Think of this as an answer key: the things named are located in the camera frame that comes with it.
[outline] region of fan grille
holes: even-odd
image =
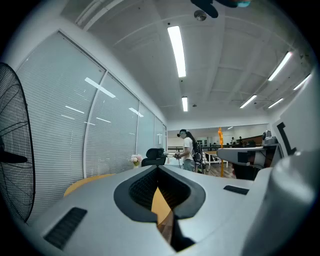
[[[30,121],[21,83],[12,68],[1,62],[0,141],[3,142],[2,151],[27,158],[27,162],[24,163],[0,162],[2,197],[10,213],[26,222],[35,198],[35,166]]]

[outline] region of black chair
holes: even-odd
[[[163,148],[150,148],[146,152],[145,159],[142,160],[141,166],[163,166],[166,162],[166,156],[164,155],[164,149]]]

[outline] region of ceiling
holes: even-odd
[[[194,18],[198,8],[189,0],[97,2],[70,0],[62,15],[111,48],[164,113],[182,111],[182,96],[189,106],[238,109],[257,94],[246,108],[265,110],[296,93],[293,88],[314,63],[300,32],[266,0],[253,0],[246,8],[214,2],[219,17],[205,21]],[[167,31],[172,26],[181,31],[183,78]],[[268,81],[287,51],[293,52],[289,62]]]

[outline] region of black grille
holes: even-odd
[[[10,213],[26,222],[35,198],[30,121],[21,83],[16,73],[1,62],[0,192]]]
[[[133,201],[151,211],[157,187],[157,169],[155,169],[135,181],[129,188],[129,194]]]
[[[159,171],[158,183],[165,201],[172,210],[183,203],[191,193],[190,188],[185,183],[164,171]]]
[[[74,207],[72,208],[44,237],[50,244],[59,249],[63,249],[75,232],[76,228],[87,214],[87,210]]]

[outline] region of window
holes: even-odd
[[[88,120],[87,177],[132,169],[130,158],[136,153],[138,99],[109,74],[101,86],[107,93],[98,91]]]
[[[136,153],[146,158],[148,149],[155,147],[155,115],[140,102]]]
[[[28,220],[83,179],[83,145],[90,108],[105,70],[60,33],[42,42],[24,61],[21,81],[33,140],[35,200]]]

